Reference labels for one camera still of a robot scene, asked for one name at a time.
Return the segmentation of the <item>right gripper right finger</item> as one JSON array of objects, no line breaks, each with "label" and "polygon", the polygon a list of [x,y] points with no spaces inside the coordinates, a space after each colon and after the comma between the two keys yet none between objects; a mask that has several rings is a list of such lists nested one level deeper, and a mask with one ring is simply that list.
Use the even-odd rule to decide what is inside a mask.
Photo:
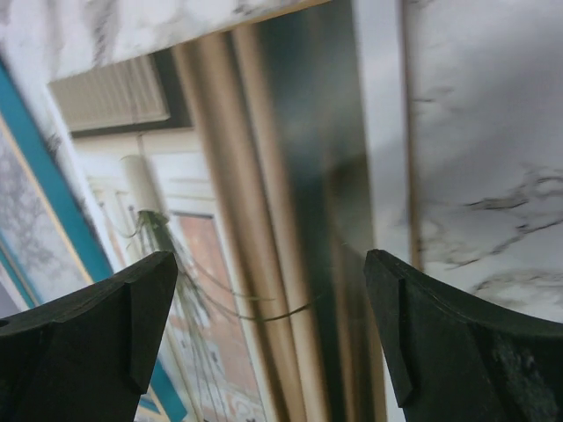
[{"label": "right gripper right finger", "polygon": [[408,421],[560,421],[562,325],[482,300],[384,250],[364,275]]}]

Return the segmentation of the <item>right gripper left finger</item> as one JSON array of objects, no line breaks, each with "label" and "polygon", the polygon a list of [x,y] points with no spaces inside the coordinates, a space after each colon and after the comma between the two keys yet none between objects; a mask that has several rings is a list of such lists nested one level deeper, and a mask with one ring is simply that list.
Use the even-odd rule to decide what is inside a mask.
[{"label": "right gripper left finger", "polygon": [[3,421],[131,421],[150,385],[178,276],[158,251],[1,321]]}]

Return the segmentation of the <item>blue wooden picture frame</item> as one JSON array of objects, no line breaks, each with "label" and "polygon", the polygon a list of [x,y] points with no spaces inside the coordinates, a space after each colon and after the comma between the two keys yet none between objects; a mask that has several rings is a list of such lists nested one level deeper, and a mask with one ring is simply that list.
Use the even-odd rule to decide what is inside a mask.
[{"label": "blue wooden picture frame", "polygon": [[[1,261],[25,312],[116,273],[7,69],[1,72]],[[147,393],[167,421],[187,414],[158,358]]]}]

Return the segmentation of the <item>glossy plant photo board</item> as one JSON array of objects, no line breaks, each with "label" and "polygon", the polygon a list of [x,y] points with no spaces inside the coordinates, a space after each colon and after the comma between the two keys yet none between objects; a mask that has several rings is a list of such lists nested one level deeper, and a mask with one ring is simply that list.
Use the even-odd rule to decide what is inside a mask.
[{"label": "glossy plant photo board", "polygon": [[186,421],[400,421],[362,275],[407,255],[407,1],[4,1],[1,58],[114,271],[181,274]]}]

